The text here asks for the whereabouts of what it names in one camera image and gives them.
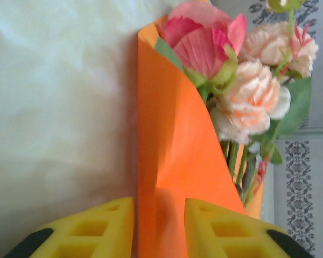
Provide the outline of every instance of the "yellow plastic object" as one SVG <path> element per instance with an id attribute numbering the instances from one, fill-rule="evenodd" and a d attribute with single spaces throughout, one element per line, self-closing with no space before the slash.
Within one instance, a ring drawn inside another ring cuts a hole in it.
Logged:
<path id="1" fill-rule="evenodd" d="M 198 199 L 187 199 L 189 258 L 289 258 L 267 235 L 274 225 Z"/>
<path id="2" fill-rule="evenodd" d="M 117 199 L 43 228 L 54 232 L 31 258 L 130 258 L 134 200 Z"/>

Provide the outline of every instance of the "white fabric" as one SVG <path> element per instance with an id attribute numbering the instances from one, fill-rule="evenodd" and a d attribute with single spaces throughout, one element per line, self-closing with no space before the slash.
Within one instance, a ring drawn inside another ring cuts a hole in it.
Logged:
<path id="1" fill-rule="evenodd" d="M 136 194 L 136 32 L 181 0 L 0 0 L 0 257 Z"/>

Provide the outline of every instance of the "black rubber tip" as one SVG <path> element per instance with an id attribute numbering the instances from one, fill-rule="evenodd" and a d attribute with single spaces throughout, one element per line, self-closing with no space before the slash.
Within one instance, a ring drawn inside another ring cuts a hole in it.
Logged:
<path id="1" fill-rule="evenodd" d="M 28 235 L 3 258 L 29 258 L 53 232 L 52 228 L 44 228 Z"/>
<path id="2" fill-rule="evenodd" d="M 267 234 L 290 258 L 314 258 L 289 235 L 275 230 L 268 230 Z"/>

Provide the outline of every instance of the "flower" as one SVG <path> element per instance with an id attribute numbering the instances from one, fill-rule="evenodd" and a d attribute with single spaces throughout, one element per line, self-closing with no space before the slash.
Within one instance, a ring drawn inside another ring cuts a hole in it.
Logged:
<path id="1" fill-rule="evenodd" d="M 269 67 L 247 61 L 239 65 L 233 87 L 216 98 L 210 116 L 220 140 L 247 144 L 249 135 L 269 129 L 271 118 L 286 115 L 290 100 L 290 92 L 272 77 Z"/>
<path id="2" fill-rule="evenodd" d="M 307 34 L 307 27 L 302 30 L 297 25 L 290 40 L 288 26 L 288 22 L 283 21 L 255 27 L 247 34 L 238 57 L 239 61 L 259 59 L 265 65 L 276 66 L 283 61 L 283 53 L 291 47 L 288 68 L 297 71 L 302 77 L 309 77 L 318 45 Z"/>
<path id="3" fill-rule="evenodd" d="M 227 46 L 235 55 L 239 53 L 246 27 L 244 15 L 232 21 L 210 3 L 198 1 L 178 5 L 167 21 L 158 25 L 161 37 L 175 51 L 182 65 L 206 79 L 214 78 L 229 59 Z"/>

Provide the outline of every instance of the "paper fold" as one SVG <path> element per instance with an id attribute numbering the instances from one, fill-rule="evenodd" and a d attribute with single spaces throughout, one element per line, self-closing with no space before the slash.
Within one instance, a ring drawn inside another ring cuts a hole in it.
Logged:
<path id="1" fill-rule="evenodd" d="M 138 34 L 138 257 L 186 258 L 186 198 L 244 213 L 196 88 Z"/>

